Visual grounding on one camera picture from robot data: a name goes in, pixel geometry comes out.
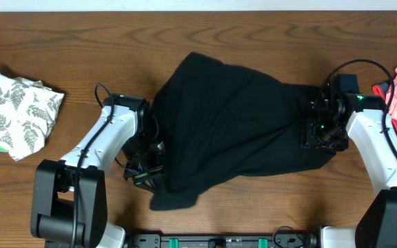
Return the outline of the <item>black t-shirt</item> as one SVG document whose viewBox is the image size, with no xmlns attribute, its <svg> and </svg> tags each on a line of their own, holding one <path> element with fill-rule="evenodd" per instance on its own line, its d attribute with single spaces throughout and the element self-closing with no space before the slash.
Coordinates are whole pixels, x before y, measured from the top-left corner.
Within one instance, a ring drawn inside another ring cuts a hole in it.
<svg viewBox="0 0 397 248">
<path fill-rule="evenodd" d="M 188 54 L 152 105 L 165 174 L 150 209 L 192 207 L 209 188 L 237 176 L 321 168 L 334 153 L 301 145 L 303 119 L 317 93 L 315 86 Z"/>
</svg>

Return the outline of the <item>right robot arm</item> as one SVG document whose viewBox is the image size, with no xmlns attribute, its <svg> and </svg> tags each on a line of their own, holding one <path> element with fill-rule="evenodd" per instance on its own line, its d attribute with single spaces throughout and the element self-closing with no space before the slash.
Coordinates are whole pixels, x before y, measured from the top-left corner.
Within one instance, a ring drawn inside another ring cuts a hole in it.
<svg viewBox="0 0 397 248">
<path fill-rule="evenodd" d="M 397 135 L 379 96 L 321 93 L 303 124 L 302 146 L 339 152 L 353 141 L 375 198 L 355 227 L 325 226 L 318 247 L 397 247 Z"/>
</svg>

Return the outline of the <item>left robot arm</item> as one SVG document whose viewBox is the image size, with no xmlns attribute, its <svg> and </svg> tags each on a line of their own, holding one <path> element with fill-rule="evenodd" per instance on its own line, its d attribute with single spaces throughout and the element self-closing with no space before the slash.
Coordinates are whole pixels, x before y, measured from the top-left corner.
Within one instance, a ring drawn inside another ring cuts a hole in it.
<svg viewBox="0 0 397 248">
<path fill-rule="evenodd" d="M 146 99 L 113 94 L 81 142 L 59 161 L 36 169 L 31 234 L 45 247 L 127 247 L 124 228 L 108 220 L 105 175 L 117 155 L 127 161 L 124 179 L 155 192 L 163 177 L 165 148 Z"/>
</svg>

